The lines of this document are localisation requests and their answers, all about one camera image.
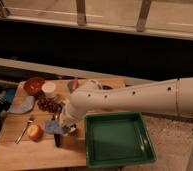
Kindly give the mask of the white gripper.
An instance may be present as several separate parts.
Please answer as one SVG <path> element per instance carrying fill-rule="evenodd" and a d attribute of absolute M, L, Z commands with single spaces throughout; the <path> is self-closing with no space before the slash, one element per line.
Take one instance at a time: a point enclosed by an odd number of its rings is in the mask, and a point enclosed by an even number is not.
<path fill-rule="evenodd" d="M 73 133 L 77 130 L 77 120 L 68 113 L 65 107 L 59 115 L 59 124 L 65 133 Z"/>

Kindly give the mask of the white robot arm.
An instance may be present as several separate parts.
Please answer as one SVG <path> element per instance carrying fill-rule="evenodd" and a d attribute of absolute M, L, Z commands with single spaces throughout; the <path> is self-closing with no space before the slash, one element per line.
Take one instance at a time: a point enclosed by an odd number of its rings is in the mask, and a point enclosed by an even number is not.
<path fill-rule="evenodd" d="M 192 118 L 193 77 L 111 90 L 103 90 L 97 80 L 87 80 L 71 93 L 69 102 L 62 109 L 60 124 L 76 124 L 88 110 L 95 109 L 130 110 Z M 186 171 L 193 171 L 193 147 Z"/>

